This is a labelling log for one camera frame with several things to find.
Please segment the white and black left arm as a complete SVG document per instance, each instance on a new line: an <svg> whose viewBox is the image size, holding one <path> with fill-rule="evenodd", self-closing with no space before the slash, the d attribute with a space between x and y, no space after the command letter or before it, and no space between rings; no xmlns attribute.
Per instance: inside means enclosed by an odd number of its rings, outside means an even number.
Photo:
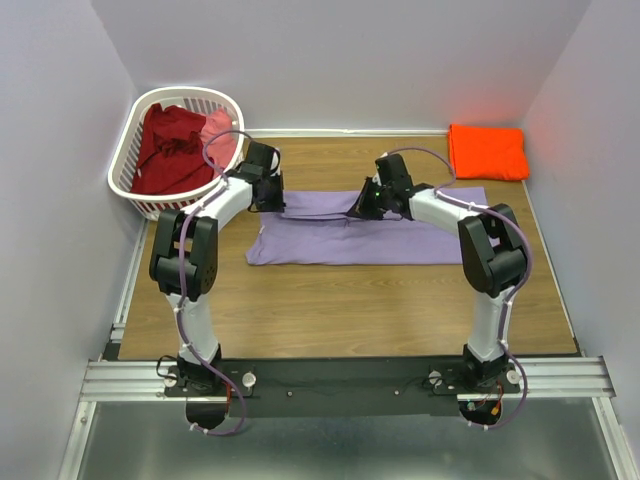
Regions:
<svg viewBox="0 0 640 480"><path fill-rule="evenodd" d="M218 273L219 232L243 211L284 210L280 161L278 149L251 141L244 161L211 192L158 217L149 274L173 310L180 339L176 365L161 376L171 395L220 395L232 388L216 365L221 346L208 300Z"/></svg>

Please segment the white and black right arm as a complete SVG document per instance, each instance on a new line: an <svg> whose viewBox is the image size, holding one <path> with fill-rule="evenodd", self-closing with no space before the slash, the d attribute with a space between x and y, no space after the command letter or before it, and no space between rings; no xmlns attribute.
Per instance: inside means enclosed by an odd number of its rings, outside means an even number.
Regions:
<svg viewBox="0 0 640 480"><path fill-rule="evenodd" d="M434 225L459 240L465 278L476 293L471 335L463 347L460 379L480 392L509 365L508 327L514 299L532 271L532 253L512 209L461 200L442 187L415 184L398 151L375 161L347 215L381 221L388 212Z"/></svg>

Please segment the lavender t shirt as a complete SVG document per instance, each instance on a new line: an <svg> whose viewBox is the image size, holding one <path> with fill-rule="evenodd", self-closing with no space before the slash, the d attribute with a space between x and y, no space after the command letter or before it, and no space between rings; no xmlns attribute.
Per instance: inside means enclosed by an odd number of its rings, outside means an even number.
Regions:
<svg viewBox="0 0 640 480"><path fill-rule="evenodd" d="M282 213L262 213L246 253L252 266L459 265L455 234L388 212L382 220L346 215L356 191L287 191Z"/></svg>

